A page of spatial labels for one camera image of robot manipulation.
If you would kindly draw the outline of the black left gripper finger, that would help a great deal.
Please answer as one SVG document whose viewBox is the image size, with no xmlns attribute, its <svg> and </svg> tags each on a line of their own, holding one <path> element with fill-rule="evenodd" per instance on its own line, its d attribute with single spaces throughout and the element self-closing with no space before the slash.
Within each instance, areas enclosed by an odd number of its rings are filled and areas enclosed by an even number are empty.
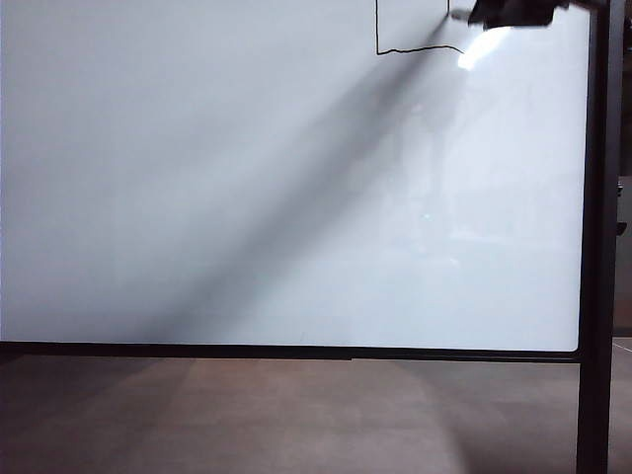
<svg viewBox="0 0 632 474">
<path fill-rule="evenodd" d="M 599 1 L 566 0 L 478 0 L 468 15 L 469 25 L 483 28 L 547 27 L 558 8 L 576 5 L 585 9 L 598 9 Z"/>
</svg>

